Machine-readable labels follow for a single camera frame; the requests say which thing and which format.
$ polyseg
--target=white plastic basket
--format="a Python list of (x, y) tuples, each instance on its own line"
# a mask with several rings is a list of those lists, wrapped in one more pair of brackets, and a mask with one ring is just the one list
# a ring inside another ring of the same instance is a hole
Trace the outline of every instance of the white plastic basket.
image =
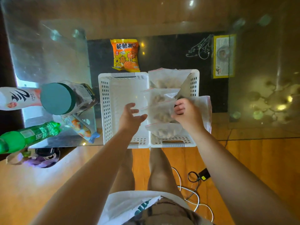
[[(192, 70), (179, 92), (184, 97), (199, 95), (199, 71)], [(146, 107), (147, 101), (141, 91), (150, 86), (148, 73), (124, 72), (102, 73), (98, 76), (100, 103), (102, 112), (103, 143), (105, 144), (118, 131), (119, 119), (127, 103), (136, 103), (136, 107)], [(138, 132), (133, 136), (128, 148), (160, 148), (160, 147), (195, 147), (191, 136), (183, 130), (180, 136), (171, 139), (160, 139), (150, 132), (145, 126), (148, 121), (141, 124)], [(164, 143), (163, 141), (181, 141)]]

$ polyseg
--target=white cord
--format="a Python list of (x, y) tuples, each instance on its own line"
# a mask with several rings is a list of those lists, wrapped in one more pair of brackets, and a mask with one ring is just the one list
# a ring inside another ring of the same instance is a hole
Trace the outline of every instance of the white cord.
[[(194, 209), (194, 212), (197, 210), (197, 208), (199, 207), (199, 205), (204, 205), (204, 206), (208, 207), (208, 209), (209, 209), (210, 212), (212, 213), (212, 209), (211, 209), (208, 205), (206, 205), (206, 204), (200, 204), (200, 197), (199, 197), (199, 195), (198, 195), (198, 193), (197, 193), (196, 191), (193, 191), (193, 190), (190, 190), (190, 189), (188, 189), (188, 188), (186, 188), (186, 187), (182, 187), (182, 186), (181, 186), (181, 177), (180, 177), (178, 171), (177, 171), (174, 167), (172, 167), (172, 169), (174, 169), (174, 170), (176, 171), (176, 173), (177, 173), (177, 175), (178, 175), (178, 177), (179, 177), (179, 184), (180, 184), (180, 185), (177, 186), (178, 188), (180, 188), (179, 191), (181, 191), (181, 189), (185, 189), (185, 190), (187, 190), (187, 191), (192, 192), (193, 194), (195, 194), (195, 195), (198, 197), (198, 203), (197, 203), (197, 204), (192, 203), (192, 202), (190, 202), (189, 200), (185, 199), (185, 201), (187, 201), (187, 202), (189, 202), (189, 203), (191, 203), (191, 204), (193, 204), (193, 205), (196, 205), (196, 208)], [(211, 222), (213, 222), (213, 221), (214, 221), (214, 214), (212, 213), (212, 220), (211, 220)]]

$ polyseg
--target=green plastic bottle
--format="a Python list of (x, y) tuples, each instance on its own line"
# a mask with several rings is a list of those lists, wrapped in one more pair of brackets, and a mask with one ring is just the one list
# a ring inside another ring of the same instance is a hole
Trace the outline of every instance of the green plastic bottle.
[(49, 121), (18, 131), (6, 132), (0, 136), (0, 154), (13, 153), (34, 145), (61, 132), (60, 123)]

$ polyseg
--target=hand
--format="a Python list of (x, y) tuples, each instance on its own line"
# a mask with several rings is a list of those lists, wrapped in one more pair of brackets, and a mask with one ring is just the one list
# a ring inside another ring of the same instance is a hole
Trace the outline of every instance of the hand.
[(125, 105), (124, 111), (120, 117), (119, 124), (119, 131), (125, 131), (132, 136), (137, 133), (141, 123), (148, 117), (147, 114), (134, 117), (132, 114), (136, 114), (139, 112), (138, 109), (131, 109), (134, 106), (134, 102)]
[(179, 99), (175, 105), (177, 106), (174, 107), (175, 114), (172, 118), (178, 121), (189, 134), (201, 133), (205, 130), (200, 110), (191, 101), (186, 98)]

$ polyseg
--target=yellow snack package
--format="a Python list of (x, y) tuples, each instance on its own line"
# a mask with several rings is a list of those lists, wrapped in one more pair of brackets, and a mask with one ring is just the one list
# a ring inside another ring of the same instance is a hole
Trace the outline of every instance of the yellow snack package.
[(113, 68), (116, 70), (125, 69), (129, 72), (140, 72), (137, 63), (137, 50), (139, 43), (136, 39), (112, 39), (113, 47)]

